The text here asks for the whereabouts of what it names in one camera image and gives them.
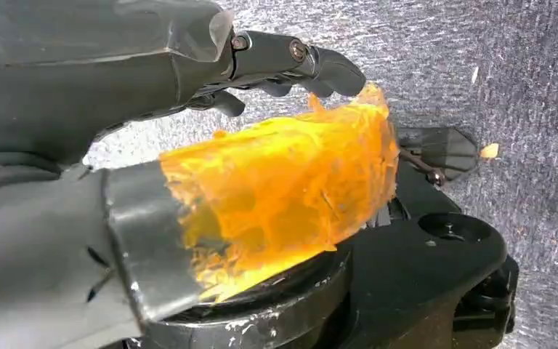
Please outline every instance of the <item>robotic hand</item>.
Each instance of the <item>robotic hand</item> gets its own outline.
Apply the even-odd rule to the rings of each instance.
[[[237,116],[227,88],[364,83],[338,52],[234,33],[207,1],[0,1],[0,348],[97,348],[197,302],[158,164],[76,166],[97,137],[185,108]]]

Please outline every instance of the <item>robotic finger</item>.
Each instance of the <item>robotic finger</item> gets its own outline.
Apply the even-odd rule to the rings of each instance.
[[[355,96],[365,84],[360,69],[342,54],[303,44],[293,36],[244,31],[230,40],[233,63],[226,81],[207,84],[187,104],[188,108],[217,108],[239,116],[244,104],[226,88],[261,89],[273,97],[287,95],[295,84],[318,97],[334,92]]]

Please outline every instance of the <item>metal pin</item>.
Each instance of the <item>metal pin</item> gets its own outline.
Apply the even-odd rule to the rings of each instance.
[[[307,47],[299,40],[294,40],[290,43],[290,54],[297,62],[302,62],[307,54]]]
[[[232,39],[232,48],[236,51],[246,49],[249,46],[244,36],[236,36]]]

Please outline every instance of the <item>orange gelatin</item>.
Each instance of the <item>orange gelatin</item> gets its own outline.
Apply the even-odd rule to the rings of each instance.
[[[161,155],[181,243],[219,302],[335,250],[395,194],[398,146],[381,90]]]

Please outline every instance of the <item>gray fabric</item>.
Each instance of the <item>gray fabric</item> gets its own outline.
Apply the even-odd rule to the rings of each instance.
[[[387,91],[397,124],[457,126],[481,145],[501,144],[498,159],[446,191],[496,226],[522,267],[517,329],[504,348],[558,348],[558,0],[220,3],[235,11],[237,29],[289,33],[346,54]],[[238,95],[248,103],[243,117],[187,111],[133,124],[86,160],[136,164],[219,128],[306,108],[301,89]]]

